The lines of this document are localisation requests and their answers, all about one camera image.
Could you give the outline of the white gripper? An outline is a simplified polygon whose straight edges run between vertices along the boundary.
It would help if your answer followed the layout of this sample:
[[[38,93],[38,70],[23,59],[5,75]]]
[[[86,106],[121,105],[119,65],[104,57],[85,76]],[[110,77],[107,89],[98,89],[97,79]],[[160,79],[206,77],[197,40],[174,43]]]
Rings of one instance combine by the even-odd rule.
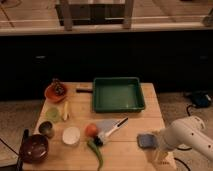
[[[170,148],[168,144],[166,143],[166,141],[164,140],[163,135],[159,131],[153,131],[152,134],[154,135],[156,139],[157,147],[159,148],[154,151],[153,162],[161,163],[168,156],[168,152],[170,151]]]

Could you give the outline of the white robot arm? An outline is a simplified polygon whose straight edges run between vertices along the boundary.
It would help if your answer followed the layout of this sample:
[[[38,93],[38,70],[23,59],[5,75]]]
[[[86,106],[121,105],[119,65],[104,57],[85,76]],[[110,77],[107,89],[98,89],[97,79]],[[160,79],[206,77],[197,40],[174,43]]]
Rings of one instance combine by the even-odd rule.
[[[173,121],[168,127],[154,134],[157,148],[153,152],[154,162],[163,161],[169,152],[184,144],[213,161],[213,139],[203,133],[204,121],[198,116],[189,116]]]

